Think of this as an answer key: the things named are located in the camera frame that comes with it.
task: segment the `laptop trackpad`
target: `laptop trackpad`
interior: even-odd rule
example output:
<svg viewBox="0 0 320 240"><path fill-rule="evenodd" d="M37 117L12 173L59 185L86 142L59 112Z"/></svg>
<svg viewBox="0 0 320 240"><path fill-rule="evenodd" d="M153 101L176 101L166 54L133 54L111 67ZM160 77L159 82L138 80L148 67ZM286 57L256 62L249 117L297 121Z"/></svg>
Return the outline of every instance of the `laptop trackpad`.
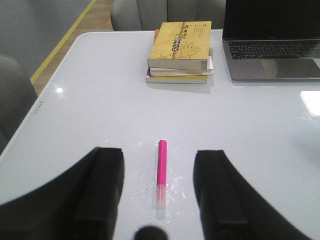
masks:
<svg viewBox="0 0 320 240"><path fill-rule="evenodd" d="M320 78L320 69L312 59L264 59L268 78Z"/></svg>

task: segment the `wooden floor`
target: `wooden floor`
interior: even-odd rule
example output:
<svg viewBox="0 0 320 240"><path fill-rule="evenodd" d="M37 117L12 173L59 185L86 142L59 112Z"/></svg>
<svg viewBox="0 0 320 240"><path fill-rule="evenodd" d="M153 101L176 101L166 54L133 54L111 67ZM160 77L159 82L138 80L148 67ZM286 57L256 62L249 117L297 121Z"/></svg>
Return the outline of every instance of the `wooden floor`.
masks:
<svg viewBox="0 0 320 240"><path fill-rule="evenodd" d="M113 31L110 20L112 3L113 0L96 0L92 8L86 13L82 21L75 28L60 50L56 53L51 62L34 81L33 87L38 95L41 93L57 69L58 65L68 52L69 48L79 35L88 32Z"/></svg>

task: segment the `yellow floor stripe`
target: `yellow floor stripe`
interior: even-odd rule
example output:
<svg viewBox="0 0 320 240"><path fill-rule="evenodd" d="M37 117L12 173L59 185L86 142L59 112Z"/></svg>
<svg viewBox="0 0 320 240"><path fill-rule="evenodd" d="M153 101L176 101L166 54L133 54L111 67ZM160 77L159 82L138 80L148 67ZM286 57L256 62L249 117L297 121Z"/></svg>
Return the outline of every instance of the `yellow floor stripe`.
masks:
<svg viewBox="0 0 320 240"><path fill-rule="evenodd" d="M63 46L63 44L67 41L67 39L70 37L70 35L73 33L73 31L76 29L76 27L79 25L81 20L85 17L87 12L92 8L92 6L95 4L97 0L92 0L90 4L85 8L85 10L81 13L81 15L77 18L77 20L74 22L74 24L71 26L69 31L64 35L64 37L60 40L60 42L55 46L55 48L52 50L52 52L49 54L49 56L43 61L43 63L40 65L40 67L35 71L35 73L30 78L31 82L34 83L37 78L40 76L40 74L43 72L43 70L46 68L46 66L50 63L50 61L54 58L54 56L57 54L59 49Z"/></svg>

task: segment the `chair backrest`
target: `chair backrest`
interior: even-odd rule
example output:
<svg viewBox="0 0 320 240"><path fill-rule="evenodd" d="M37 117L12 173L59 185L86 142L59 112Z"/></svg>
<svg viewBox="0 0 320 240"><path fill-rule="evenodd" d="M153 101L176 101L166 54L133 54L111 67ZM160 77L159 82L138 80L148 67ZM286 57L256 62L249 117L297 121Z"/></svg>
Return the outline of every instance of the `chair backrest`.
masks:
<svg viewBox="0 0 320 240"><path fill-rule="evenodd" d="M0 54L0 154L36 99L26 71L13 58Z"/></svg>
<svg viewBox="0 0 320 240"><path fill-rule="evenodd" d="M222 29L226 0L114 0L111 23L115 31L158 29L163 22L212 21Z"/></svg>

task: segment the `yellow book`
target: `yellow book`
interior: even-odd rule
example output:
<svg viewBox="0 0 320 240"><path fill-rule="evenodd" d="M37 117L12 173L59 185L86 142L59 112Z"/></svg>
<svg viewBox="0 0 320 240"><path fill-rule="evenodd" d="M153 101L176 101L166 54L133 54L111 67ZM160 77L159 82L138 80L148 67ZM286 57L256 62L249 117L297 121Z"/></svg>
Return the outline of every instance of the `yellow book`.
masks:
<svg viewBox="0 0 320 240"><path fill-rule="evenodd" d="M158 84L206 84L208 76L150 76L147 74L145 80L147 83Z"/></svg>
<svg viewBox="0 0 320 240"><path fill-rule="evenodd" d="M150 67L149 72L150 76L203 76L203 75L212 75L214 65L212 62L212 54L211 51L208 55L208 64L206 70L198 70L198 69L171 69L171 68L157 68L157 67Z"/></svg>
<svg viewBox="0 0 320 240"><path fill-rule="evenodd" d="M148 67L206 70L210 36L211 21L162 23Z"/></svg>

